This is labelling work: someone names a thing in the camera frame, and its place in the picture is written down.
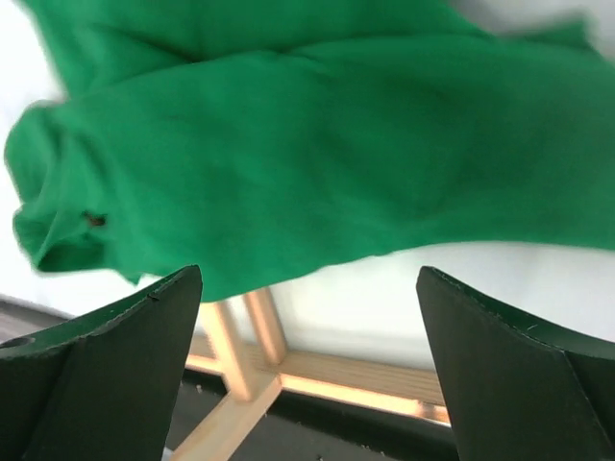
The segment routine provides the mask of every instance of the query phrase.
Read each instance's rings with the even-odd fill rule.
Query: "wood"
[[[280,366],[271,367],[257,346],[245,349],[253,366],[279,374],[287,391],[414,417],[421,403],[444,404],[434,372],[312,352],[289,352]],[[193,338],[186,367],[222,373],[207,337]]]
[[[257,395],[244,402],[227,395],[175,450],[171,461],[227,461],[276,400],[280,380],[257,372]]]
[[[286,356],[286,339],[269,288],[243,295],[258,343],[270,365],[280,365]]]
[[[226,304],[201,303],[199,313],[229,394],[236,400],[252,400],[257,394],[256,370]]]

